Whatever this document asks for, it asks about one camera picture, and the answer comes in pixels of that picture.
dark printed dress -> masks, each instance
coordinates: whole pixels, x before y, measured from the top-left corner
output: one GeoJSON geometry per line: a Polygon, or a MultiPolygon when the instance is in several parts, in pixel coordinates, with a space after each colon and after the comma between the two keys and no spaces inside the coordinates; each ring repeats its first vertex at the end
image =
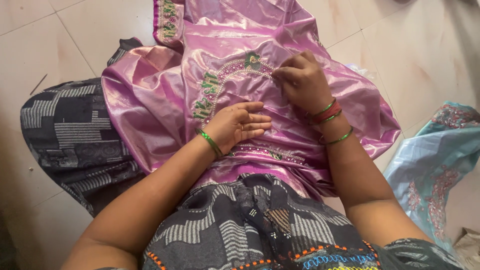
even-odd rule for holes
{"type": "Polygon", "coordinates": [[[350,221],[269,174],[192,190],[159,226],[144,270],[459,270],[438,246],[362,241],[350,221]]]}

